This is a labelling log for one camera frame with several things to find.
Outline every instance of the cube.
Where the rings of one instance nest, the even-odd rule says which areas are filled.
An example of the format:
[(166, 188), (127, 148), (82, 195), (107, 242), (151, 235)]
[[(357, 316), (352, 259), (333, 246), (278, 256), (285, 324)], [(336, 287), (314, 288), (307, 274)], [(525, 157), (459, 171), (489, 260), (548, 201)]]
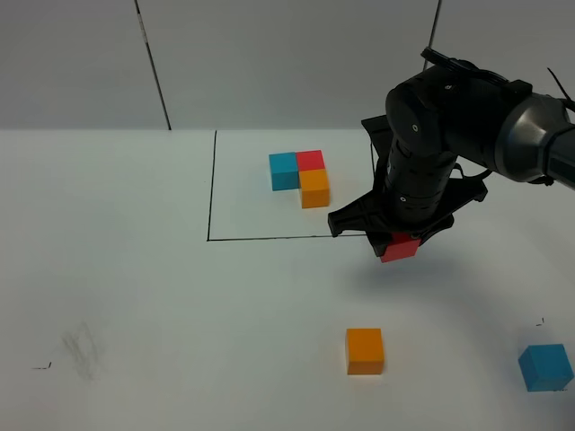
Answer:
[(330, 205), (330, 182), (325, 169), (299, 173), (302, 208), (328, 207)]
[(384, 341), (380, 329), (351, 329), (346, 333), (348, 374), (381, 374)]
[(519, 357), (519, 366), (529, 392), (560, 391), (573, 379), (563, 344), (529, 346)]
[(270, 154), (272, 190), (299, 188), (296, 153)]
[(322, 150), (300, 151), (296, 153), (297, 168), (299, 171), (315, 171), (325, 169)]
[(421, 239), (413, 239), (408, 233), (392, 233), (394, 240), (385, 249), (381, 261), (391, 262), (392, 260), (410, 258), (415, 256), (420, 247)]

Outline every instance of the blue cube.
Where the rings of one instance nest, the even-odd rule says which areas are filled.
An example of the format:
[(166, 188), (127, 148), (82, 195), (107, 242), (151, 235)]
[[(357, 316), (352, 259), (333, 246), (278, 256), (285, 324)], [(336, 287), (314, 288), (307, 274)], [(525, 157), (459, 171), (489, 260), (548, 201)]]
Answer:
[(519, 358), (527, 390), (560, 391), (573, 378), (563, 344), (529, 346)]
[(271, 189), (299, 189), (296, 153), (270, 154)]

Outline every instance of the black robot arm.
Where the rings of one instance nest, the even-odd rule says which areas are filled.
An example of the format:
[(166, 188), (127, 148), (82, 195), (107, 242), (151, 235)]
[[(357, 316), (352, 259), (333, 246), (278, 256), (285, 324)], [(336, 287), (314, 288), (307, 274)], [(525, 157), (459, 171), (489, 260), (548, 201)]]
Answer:
[[(569, 96), (533, 93), (531, 84), (430, 48), (422, 56), (435, 66), (389, 92), (386, 116), (362, 121), (379, 156), (373, 188), (328, 216), (333, 236), (364, 231), (382, 258), (397, 241), (407, 238), (417, 249), (451, 227), (457, 209), (485, 198), (483, 180), (491, 172), (547, 185), (555, 179), (575, 189)], [(458, 156), (486, 172), (450, 178), (460, 169)]]

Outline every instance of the orange cube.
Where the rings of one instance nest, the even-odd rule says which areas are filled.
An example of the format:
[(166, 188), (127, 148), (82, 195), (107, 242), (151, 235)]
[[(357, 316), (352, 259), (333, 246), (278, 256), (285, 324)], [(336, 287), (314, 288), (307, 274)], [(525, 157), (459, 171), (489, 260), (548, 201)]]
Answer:
[(381, 374), (384, 341), (380, 329), (348, 330), (345, 338), (348, 374)]
[(330, 182), (325, 169), (300, 171), (299, 184), (302, 208), (328, 207), (330, 205)]

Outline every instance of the white table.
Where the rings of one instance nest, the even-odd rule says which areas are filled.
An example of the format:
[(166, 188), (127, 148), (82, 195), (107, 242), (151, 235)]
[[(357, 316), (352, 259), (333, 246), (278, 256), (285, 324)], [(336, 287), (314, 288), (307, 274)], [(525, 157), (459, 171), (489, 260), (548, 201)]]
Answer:
[[(388, 265), (364, 237), (207, 242), (213, 141), (0, 133), (2, 429), (573, 429), (575, 391), (527, 393), (517, 360), (575, 362), (575, 194), (492, 176)], [(385, 373), (350, 377), (365, 326)]]

